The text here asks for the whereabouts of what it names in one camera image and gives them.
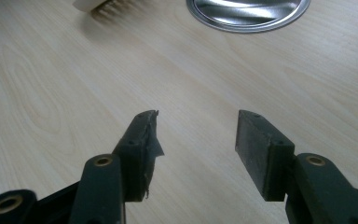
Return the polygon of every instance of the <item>round metal lid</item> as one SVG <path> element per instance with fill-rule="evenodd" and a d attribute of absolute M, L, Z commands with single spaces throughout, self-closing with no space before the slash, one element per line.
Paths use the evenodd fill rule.
<path fill-rule="evenodd" d="M 300 17 L 310 0 L 186 0 L 193 16 L 213 28 L 258 33 L 280 28 Z"/>

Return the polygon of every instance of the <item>wood grain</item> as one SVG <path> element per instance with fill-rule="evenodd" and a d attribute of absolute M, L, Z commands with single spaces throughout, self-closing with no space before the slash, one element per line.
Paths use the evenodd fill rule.
<path fill-rule="evenodd" d="M 148 109 L 166 156 L 128 223 L 287 223 L 234 151 L 239 109 L 358 188 L 358 1 L 313 0 L 257 35 L 206 27 L 184 0 L 119 3 L 85 14 L 69 0 L 0 0 L 0 192 L 43 198 L 76 182 Z"/>

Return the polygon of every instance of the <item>light wood surface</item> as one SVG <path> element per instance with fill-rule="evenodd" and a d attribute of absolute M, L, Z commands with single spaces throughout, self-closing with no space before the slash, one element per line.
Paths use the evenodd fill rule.
<path fill-rule="evenodd" d="M 358 188 L 358 1 L 312 0 L 257 35 L 206 27 L 185 0 L 119 1 L 91 17 L 72 0 L 0 0 L 1 193 L 76 182 L 148 109 L 166 156 L 128 223 L 287 223 L 234 150 L 239 109 Z"/>

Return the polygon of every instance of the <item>black plastic bracket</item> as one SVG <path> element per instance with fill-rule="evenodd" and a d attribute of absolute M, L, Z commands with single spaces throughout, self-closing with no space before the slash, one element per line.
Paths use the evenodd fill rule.
<path fill-rule="evenodd" d="M 292 224 L 358 224 L 358 189 L 327 158 L 295 145 L 264 117 L 241 110 L 236 151 L 265 201 L 284 201 Z"/>

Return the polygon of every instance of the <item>screw hole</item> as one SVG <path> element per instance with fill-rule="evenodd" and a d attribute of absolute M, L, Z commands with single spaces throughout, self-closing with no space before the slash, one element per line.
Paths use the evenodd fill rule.
<path fill-rule="evenodd" d="M 22 196 L 20 194 L 7 196 L 0 201 L 0 215 L 16 209 L 21 203 Z"/>
<path fill-rule="evenodd" d="M 108 157 L 102 157 L 94 162 L 94 165 L 96 166 L 105 166 L 112 162 L 111 158 Z"/>
<path fill-rule="evenodd" d="M 316 166 L 324 166 L 326 164 L 326 162 L 324 160 L 322 160 L 319 157 L 315 157 L 315 156 L 308 156 L 306 158 L 306 160 L 312 164 L 312 165 L 316 165 Z"/>

